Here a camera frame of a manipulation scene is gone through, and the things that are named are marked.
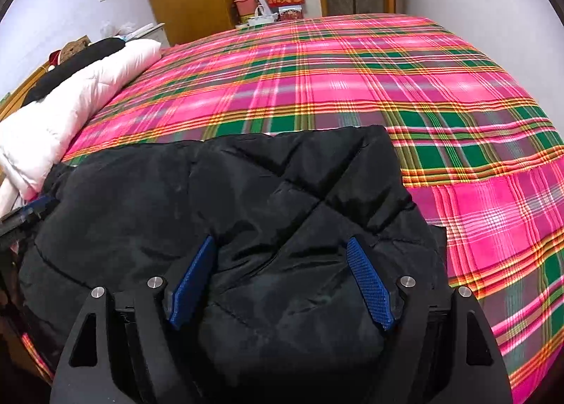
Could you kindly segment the black puffer jacket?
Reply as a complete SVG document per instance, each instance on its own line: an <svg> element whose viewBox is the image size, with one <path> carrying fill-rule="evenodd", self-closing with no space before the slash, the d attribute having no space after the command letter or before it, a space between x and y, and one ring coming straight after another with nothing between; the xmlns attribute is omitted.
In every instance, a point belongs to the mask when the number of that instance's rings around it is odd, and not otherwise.
<svg viewBox="0 0 564 404"><path fill-rule="evenodd" d="M54 166L55 210L19 269L36 348L58 363L92 288L124 291L217 245L179 357L209 403L371 403L384 334L346 261L446 281L446 231L403 186L380 126L131 144Z"/></svg>

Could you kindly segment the wooden headboard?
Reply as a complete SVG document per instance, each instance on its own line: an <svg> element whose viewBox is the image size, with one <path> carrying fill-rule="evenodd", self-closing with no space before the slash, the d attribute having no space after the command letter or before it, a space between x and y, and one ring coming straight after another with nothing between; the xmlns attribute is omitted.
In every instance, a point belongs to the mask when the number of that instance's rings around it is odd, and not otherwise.
<svg viewBox="0 0 564 404"><path fill-rule="evenodd" d="M41 77L43 77L48 71L49 64L44 62L35 71L25 79L24 82L19 85L14 92L8 93L8 95L1 100L0 105L0 120L5 120L6 117L12 115L15 111L21 108L23 101L26 98L28 92L36 85Z"/></svg>

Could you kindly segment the pink plaid bed sheet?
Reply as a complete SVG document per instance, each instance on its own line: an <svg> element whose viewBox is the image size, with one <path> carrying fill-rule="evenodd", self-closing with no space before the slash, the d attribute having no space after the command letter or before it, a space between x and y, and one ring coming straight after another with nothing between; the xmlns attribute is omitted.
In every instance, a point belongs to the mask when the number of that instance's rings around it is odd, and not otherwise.
<svg viewBox="0 0 564 404"><path fill-rule="evenodd" d="M371 403L563 399L563 140L502 67L431 20L331 17L231 31L161 54L59 163L131 144L380 126L401 181L446 231L446 281L396 279ZM209 403L165 317L166 272L91 289L55 403Z"/></svg>

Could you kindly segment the black pillow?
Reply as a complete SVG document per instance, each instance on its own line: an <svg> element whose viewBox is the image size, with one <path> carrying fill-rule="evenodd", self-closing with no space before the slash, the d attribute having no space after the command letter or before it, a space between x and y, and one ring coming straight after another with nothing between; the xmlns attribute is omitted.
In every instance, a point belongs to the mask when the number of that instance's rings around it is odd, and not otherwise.
<svg viewBox="0 0 564 404"><path fill-rule="evenodd" d="M22 105L26 106L34 101L42 100L58 85L68 80L79 70L120 51L123 47L125 47L125 41L120 38L102 39L97 43L88 45L77 54L71 56L70 59L43 75L27 93Z"/></svg>

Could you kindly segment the pink plastic bucket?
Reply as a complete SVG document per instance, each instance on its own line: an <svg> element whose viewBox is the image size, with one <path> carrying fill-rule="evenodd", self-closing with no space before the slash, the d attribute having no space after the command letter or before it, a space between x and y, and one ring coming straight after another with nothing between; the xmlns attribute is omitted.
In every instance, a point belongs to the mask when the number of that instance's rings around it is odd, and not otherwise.
<svg viewBox="0 0 564 404"><path fill-rule="evenodd" d="M257 0L234 0L234 3L241 18L253 15L257 8Z"/></svg>

